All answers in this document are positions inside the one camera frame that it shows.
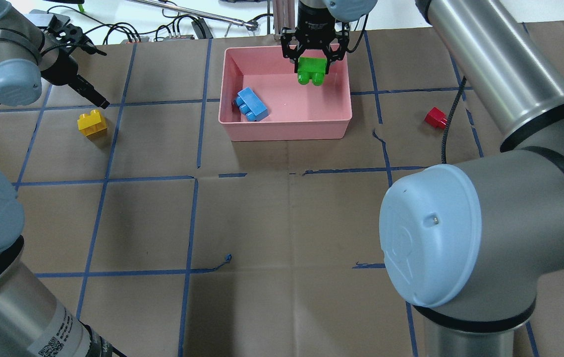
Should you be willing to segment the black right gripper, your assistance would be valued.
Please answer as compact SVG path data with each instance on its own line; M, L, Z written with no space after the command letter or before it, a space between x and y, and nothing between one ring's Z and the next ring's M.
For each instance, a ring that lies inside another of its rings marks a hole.
M325 75L328 75L334 66L347 58L349 35L350 31L347 27L339 31L305 31L300 28L292 30L285 27L281 31L282 56L289 59L295 74L298 74L301 55L306 50L321 50L327 60Z

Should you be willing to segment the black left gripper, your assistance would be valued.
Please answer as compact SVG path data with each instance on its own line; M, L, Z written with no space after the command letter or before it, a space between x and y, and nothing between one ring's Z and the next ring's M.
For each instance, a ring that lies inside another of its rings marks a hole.
M93 41L75 25L48 25L43 38L39 64L42 77L55 86L70 86L96 108L107 109L110 102L79 74L78 63L71 56L75 49L96 54Z

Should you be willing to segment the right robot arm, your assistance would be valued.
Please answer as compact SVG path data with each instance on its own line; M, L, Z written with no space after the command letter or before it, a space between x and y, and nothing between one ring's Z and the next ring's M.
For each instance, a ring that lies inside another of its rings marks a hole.
M540 276L564 269L564 77L499 0L418 0L503 134L500 154L391 185L387 273L428 357L510 357Z

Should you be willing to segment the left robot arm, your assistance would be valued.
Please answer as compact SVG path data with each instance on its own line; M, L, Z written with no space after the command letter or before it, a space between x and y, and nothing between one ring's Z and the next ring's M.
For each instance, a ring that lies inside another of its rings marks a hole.
M0 0L0 106L24 107L43 83L69 86L98 108L109 102L80 74L75 49L100 54L66 20L38 23ZM0 169L0 357L115 357L121 353L78 319L24 264L24 207Z

